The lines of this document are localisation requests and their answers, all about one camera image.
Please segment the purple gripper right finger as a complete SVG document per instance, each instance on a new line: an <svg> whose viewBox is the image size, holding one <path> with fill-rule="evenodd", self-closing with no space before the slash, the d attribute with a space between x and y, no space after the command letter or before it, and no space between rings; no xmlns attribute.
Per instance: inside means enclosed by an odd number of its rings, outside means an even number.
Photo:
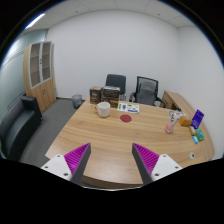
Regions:
<svg viewBox="0 0 224 224"><path fill-rule="evenodd" d="M132 144L132 154L144 185L182 169L167 154L158 155L137 143Z"/></svg>

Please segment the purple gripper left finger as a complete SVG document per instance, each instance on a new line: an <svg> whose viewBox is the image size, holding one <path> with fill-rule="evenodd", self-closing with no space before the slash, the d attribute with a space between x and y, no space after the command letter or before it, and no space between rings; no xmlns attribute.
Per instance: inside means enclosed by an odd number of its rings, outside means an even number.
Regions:
<svg viewBox="0 0 224 224"><path fill-rule="evenodd" d="M87 143L66 155L56 154L42 166L42 169L80 185L90 154L91 144Z"/></svg>

